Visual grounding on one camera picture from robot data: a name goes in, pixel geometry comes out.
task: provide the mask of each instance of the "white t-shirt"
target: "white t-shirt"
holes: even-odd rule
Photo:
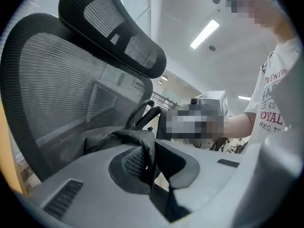
[[[278,44],[261,66],[250,103],[244,111],[245,113],[256,113],[256,121],[248,146],[261,143],[270,133],[285,128],[283,117],[270,92],[292,68],[301,51],[301,41],[296,37],[286,43]]]

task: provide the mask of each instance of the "t-shirt sleeve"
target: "t-shirt sleeve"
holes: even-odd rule
[[[259,102],[261,90],[263,87],[264,75],[265,74],[263,73],[263,71],[260,70],[260,73],[257,78],[255,90],[251,96],[251,100],[250,100],[247,108],[245,109],[244,113],[246,113],[246,112],[257,113],[258,102]]]

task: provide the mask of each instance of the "metal railing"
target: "metal railing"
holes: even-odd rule
[[[151,100],[154,100],[156,104],[160,105],[161,107],[169,111],[180,108],[180,106],[176,102],[173,102],[169,100],[169,98],[165,98],[154,91],[152,93]]]

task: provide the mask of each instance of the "mesh backrest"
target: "mesh backrest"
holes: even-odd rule
[[[42,180],[52,174],[42,150],[72,134],[124,125],[151,94],[148,78],[51,15],[22,19],[3,50],[1,96],[8,123]]]
[[[147,77],[162,75],[164,51],[141,31],[120,0],[60,0],[59,18]]]

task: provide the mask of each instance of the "mesh headrest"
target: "mesh headrest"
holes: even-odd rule
[[[164,51],[133,21],[120,0],[60,0],[64,25],[149,78],[162,75]]]

